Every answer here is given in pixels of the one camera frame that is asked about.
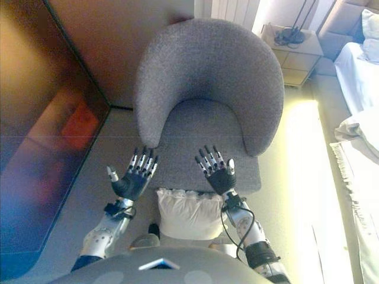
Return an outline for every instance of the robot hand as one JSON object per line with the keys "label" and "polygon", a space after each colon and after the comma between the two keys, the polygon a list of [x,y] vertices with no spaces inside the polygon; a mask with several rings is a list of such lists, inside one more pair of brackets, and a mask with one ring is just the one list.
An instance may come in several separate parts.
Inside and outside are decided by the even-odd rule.
{"label": "robot hand", "polygon": [[144,164],[146,151],[147,149],[145,146],[142,151],[142,156],[137,162],[138,149],[135,149],[126,174],[122,179],[118,178],[115,168],[112,166],[107,167],[108,174],[112,181],[113,191],[119,197],[136,201],[149,184],[158,166],[158,156],[154,159],[153,150],[151,149],[149,157]]}
{"label": "robot hand", "polygon": [[227,165],[221,156],[221,153],[217,150],[215,146],[213,146],[214,151],[216,152],[218,162],[215,160],[213,153],[209,150],[209,148],[205,145],[205,150],[209,155],[209,159],[205,156],[202,149],[199,149],[200,156],[203,158],[205,166],[202,164],[199,157],[195,157],[196,162],[200,166],[201,170],[204,172],[205,177],[207,178],[209,184],[212,186],[214,191],[222,195],[225,192],[231,190],[236,185],[236,173],[235,173],[235,162],[233,159],[229,159],[227,161]]}

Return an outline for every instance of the joint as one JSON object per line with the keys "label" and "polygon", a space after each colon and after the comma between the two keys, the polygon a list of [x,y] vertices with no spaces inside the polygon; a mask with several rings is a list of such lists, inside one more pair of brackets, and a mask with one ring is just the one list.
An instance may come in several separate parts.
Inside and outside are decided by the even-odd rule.
{"label": "joint", "polygon": [[225,200],[226,206],[224,207],[223,211],[227,211],[228,209],[233,209],[237,206],[241,206],[243,199],[239,197],[239,195],[233,195],[231,192],[227,193],[228,199]]}
{"label": "joint", "polygon": [[111,215],[113,218],[116,218],[118,220],[127,218],[129,220],[132,220],[134,216],[136,215],[136,209],[132,206],[127,208],[122,208],[116,204],[108,203],[107,206],[105,206],[104,211]]}

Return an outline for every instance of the white pillow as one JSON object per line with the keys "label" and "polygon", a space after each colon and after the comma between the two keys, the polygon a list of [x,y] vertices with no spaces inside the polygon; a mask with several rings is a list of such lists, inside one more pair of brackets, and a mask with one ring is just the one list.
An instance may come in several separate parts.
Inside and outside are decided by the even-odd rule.
{"label": "white pillow", "polygon": [[365,39],[379,40],[379,14],[364,9],[362,11],[362,29]]}
{"label": "white pillow", "polygon": [[379,63],[379,40],[369,38],[363,42],[363,51],[368,61]]}
{"label": "white pillow", "polygon": [[157,195],[162,234],[182,240],[212,240],[222,233],[221,196],[165,188]]}

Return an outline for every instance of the black wristband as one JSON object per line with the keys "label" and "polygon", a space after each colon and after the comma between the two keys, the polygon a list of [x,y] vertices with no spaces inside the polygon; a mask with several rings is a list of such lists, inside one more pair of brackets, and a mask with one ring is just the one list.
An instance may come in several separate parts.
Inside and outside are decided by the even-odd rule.
{"label": "black wristband", "polygon": [[245,249],[245,254],[249,266],[253,269],[265,263],[277,262],[280,259],[276,257],[274,251],[266,241],[249,245]]}

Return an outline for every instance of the armchair seat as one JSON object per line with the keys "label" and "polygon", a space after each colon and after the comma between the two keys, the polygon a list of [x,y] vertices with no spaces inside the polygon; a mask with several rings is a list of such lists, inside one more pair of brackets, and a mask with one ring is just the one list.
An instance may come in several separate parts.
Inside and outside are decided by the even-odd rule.
{"label": "armchair seat", "polygon": [[234,158],[238,192],[260,189],[258,159],[246,154],[236,115],[229,107],[207,99],[181,102],[169,114],[157,147],[160,164],[150,185],[213,192],[194,159],[205,144],[216,145],[224,159]]}

